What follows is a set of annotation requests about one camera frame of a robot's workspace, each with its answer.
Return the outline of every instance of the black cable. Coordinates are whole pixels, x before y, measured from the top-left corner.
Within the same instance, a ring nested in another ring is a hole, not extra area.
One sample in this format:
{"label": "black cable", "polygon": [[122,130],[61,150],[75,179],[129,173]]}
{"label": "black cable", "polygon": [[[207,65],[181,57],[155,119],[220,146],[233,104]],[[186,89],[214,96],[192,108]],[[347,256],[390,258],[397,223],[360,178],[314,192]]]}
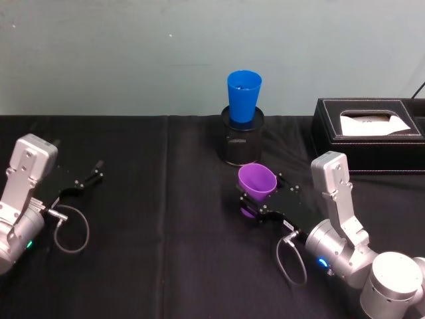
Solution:
{"label": "black cable", "polygon": [[418,95],[418,93],[423,89],[423,87],[425,86],[425,82],[422,83],[422,85],[419,87],[419,89],[413,94],[413,96],[411,98],[415,98],[416,95]]}
{"label": "black cable", "polygon": [[84,216],[84,214],[81,212],[81,211],[79,211],[77,208],[75,208],[75,207],[72,207],[72,206],[68,206],[68,205],[57,205],[55,208],[65,208],[65,209],[69,209],[69,210],[71,210],[71,211],[74,211],[74,212],[76,212],[77,214],[79,214],[79,216],[81,216],[81,218],[82,218],[82,220],[83,220],[83,222],[84,222],[84,224],[85,224],[85,226],[86,226],[86,240],[84,241],[84,244],[80,247],[80,248],[78,248],[78,249],[74,249],[74,250],[70,250],[70,249],[65,249],[60,243],[59,243],[59,241],[58,241],[58,232],[59,232],[59,229],[60,229],[60,227],[62,226],[62,220],[58,223],[58,225],[57,225],[57,227],[56,227],[56,229],[54,230],[54,233],[53,233],[53,240],[54,240],[54,243],[55,243],[55,245],[61,250],[61,251],[63,251],[64,253],[67,253],[67,254],[76,254],[76,253],[79,253],[80,251],[82,251],[84,248],[86,248],[86,246],[87,246],[87,244],[88,244],[88,241],[89,241],[89,239],[90,239],[90,227],[89,227],[89,225],[88,225],[88,222],[87,222],[87,219],[86,219],[86,217]]}
{"label": "black cable", "polygon": [[280,269],[280,271],[282,272],[282,274],[285,276],[286,280],[287,280],[288,282],[290,282],[292,285],[294,285],[294,286],[304,286],[304,285],[307,283],[307,271],[306,271],[306,269],[305,269],[305,265],[304,265],[303,259],[302,259],[301,255],[299,254],[299,251],[298,251],[297,247],[295,247],[295,245],[294,245],[294,243],[293,243],[293,242],[288,241],[288,242],[287,242],[287,243],[285,243],[285,244],[288,244],[288,245],[289,245],[289,246],[290,246],[290,247],[291,247],[291,248],[295,251],[295,253],[296,253],[296,255],[297,255],[297,258],[298,258],[299,263],[300,263],[300,265],[301,265],[301,269],[302,269],[302,271],[303,271],[303,280],[302,280],[301,282],[296,282],[296,281],[294,281],[294,280],[293,280],[293,279],[289,276],[289,274],[286,272],[285,267],[283,266],[282,262],[280,261],[280,257],[279,257],[279,248],[280,248],[280,245],[281,245],[282,243],[284,243],[284,240],[285,240],[285,237],[282,237],[282,238],[278,241],[278,244],[276,245],[276,260],[277,260],[277,262],[278,262],[279,269]]}

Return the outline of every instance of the black table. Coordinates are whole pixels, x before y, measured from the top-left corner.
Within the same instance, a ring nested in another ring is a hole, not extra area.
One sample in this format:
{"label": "black table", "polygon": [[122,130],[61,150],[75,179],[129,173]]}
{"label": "black table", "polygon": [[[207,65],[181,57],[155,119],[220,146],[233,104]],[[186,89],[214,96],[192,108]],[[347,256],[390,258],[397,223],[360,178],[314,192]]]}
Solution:
{"label": "black table", "polygon": [[[309,172],[310,123],[267,117],[261,162],[321,207]],[[302,248],[308,284],[285,282],[273,259],[282,231],[238,211],[238,169],[215,151],[220,130],[218,116],[1,117],[0,169],[28,132],[60,139],[58,165],[69,170],[98,159],[106,166],[83,207],[88,248],[64,255],[44,229],[0,278],[0,318],[356,318],[359,293],[328,278]],[[372,249],[425,256],[424,176],[352,181]],[[283,258],[297,275],[292,252]]]}

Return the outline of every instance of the purple plastic cup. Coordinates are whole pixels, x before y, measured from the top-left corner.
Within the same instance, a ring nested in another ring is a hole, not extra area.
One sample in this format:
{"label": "purple plastic cup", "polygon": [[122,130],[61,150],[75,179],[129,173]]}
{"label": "purple plastic cup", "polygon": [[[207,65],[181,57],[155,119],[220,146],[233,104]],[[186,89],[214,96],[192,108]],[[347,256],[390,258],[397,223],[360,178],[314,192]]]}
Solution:
{"label": "purple plastic cup", "polygon": [[[259,203],[273,192],[278,184],[276,175],[266,166],[257,163],[242,166],[239,169],[238,177],[239,186]],[[254,217],[243,208],[241,211],[247,217]]]}

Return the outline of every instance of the sticker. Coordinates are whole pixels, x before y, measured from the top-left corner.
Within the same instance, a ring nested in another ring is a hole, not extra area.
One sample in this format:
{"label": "sticker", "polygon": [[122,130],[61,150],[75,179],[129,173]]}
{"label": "sticker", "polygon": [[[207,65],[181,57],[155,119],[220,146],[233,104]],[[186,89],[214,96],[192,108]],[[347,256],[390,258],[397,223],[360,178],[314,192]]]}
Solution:
{"label": "sticker", "polygon": [[284,219],[284,225],[289,228],[291,231],[294,231],[294,226],[292,226],[291,224],[289,224],[285,219]]}

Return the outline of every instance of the black container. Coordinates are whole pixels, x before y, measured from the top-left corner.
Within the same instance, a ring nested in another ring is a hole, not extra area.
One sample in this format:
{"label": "black container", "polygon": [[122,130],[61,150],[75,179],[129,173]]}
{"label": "black container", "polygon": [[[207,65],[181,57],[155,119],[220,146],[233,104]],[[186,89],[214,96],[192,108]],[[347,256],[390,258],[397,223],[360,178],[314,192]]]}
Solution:
{"label": "black container", "polygon": [[242,166],[258,161],[261,156],[261,134],[264,114],[255,109],[251,122],[237,123],[230,119],[229,107],[221,112],[224,134],[220,148],[221,158],[230,165]]}
{"label": "black container", "polygon": [[[425,134],[418,121],[421,106],[425,107],[424,101],[410,99],[320,98],[311,126],[316,155],[327,151],[346,154],[351,174],[423,174]],[[341,115],[377,114],[396,115],[410,129],[385,136],[343,135]]]}

